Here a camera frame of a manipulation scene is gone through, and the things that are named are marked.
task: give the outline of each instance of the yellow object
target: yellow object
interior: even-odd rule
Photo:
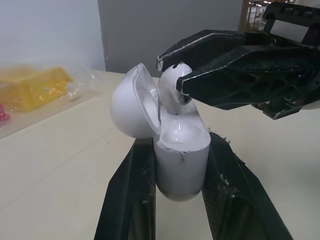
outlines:
[[[67,93],[72,78],[62,67],[43,72],[31,68],[0,71],[0,104],[7,110],[30,112]]]

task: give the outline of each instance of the white earbud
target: white earbud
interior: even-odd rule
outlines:
[[[178,78],[191,72],[191,67],[180,62],[165,70],[159,80],[158,88],[161,103],[171,115],[177,115],[181,105],[185,105],[191,101],[191,98],[176,90]]]

